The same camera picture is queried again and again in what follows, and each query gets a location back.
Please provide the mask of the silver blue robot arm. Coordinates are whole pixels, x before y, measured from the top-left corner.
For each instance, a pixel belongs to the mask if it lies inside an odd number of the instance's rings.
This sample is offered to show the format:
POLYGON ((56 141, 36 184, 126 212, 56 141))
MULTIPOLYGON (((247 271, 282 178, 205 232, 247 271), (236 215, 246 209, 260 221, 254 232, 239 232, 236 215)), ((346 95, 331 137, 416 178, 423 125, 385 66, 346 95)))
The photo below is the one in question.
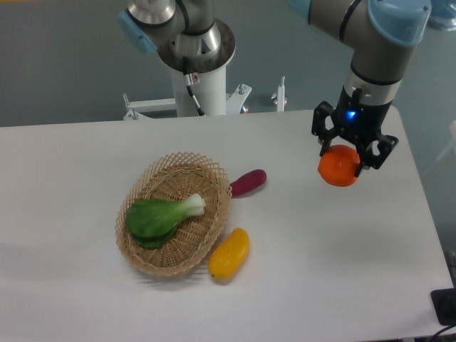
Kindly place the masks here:
MULTIPOLYGON (((378 169, 398 144, 381 131, 384 118, 421 42, 429 1, 291 1, 307 22, 353 49, 336 106, 320 103, 311 132, 328 153, 342 138, 358 154, 353 172, 378 169)), ((214 15, 212 1, 129 1, 118 20, 138 49, 157 52, 172 76, 177 114, 237 114, 243 103, 226 92, 236 43, 214 15)))

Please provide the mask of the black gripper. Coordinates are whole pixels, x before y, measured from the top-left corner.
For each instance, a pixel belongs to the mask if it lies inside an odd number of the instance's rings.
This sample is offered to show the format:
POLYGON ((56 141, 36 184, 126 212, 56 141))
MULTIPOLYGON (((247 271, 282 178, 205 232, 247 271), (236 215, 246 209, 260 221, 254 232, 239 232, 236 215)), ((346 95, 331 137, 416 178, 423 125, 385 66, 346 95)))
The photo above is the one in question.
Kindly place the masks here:
MULTIPOLYGON (((383 105, 366 105, 361 102, 352 104, 352 97, 343 89, 336 106, 336 128, 339 135, 356 146, 359 163, 355 177, 364 170, 378 170, 394 148, 398 139, 392 135, 381 134, 381 126, 391 102, 383 105)), ((332 120, 332 105, 322 101, 313 112, 311 125, 312 135, 318 138, 321 145, 319 156, 327 152, 335 138, 335 129, 328 129, 326 119, 332 120)))

